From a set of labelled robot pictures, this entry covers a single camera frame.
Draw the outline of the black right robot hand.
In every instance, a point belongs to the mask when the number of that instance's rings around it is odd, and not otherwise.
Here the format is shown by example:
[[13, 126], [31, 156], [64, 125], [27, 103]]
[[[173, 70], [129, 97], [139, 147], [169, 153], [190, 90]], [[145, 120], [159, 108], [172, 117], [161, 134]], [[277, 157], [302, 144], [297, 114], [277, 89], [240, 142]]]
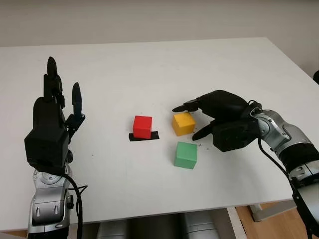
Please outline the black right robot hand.
[[184, 111], [195, 112], [198, 109], [201, 109], [203, 114], [214, 118], [214, 121], [192, 136], [192, 140], [195, 141], [211, 134], [212, 128], [216, 124], [246, 118], [248, 115], [248, 108], [248, 102], [238, 95], [224, 90], [216, 90], [187, 101], [181, 106], [174, 108], [172, 111], [175, 113]]

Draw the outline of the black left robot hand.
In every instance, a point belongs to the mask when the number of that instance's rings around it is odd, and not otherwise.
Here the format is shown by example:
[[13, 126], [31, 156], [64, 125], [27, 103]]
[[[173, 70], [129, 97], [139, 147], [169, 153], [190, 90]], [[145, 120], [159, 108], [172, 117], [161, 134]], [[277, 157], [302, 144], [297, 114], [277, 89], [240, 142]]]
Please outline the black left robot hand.
[[47, 73], [43, 76], [43, 97], [39, 97], [33, 106], [33, 128], [38, 126], [62, 129], [68, 133], [70, 142], [79, 129], [85, 115], [82, 113], [82, 96], [79, 83], [72, 88], [73, 113], [66, 119], [63, 114], [65, 97], [62, 94], [62, 80], [58, 75], [56, 61], [49, 57]]

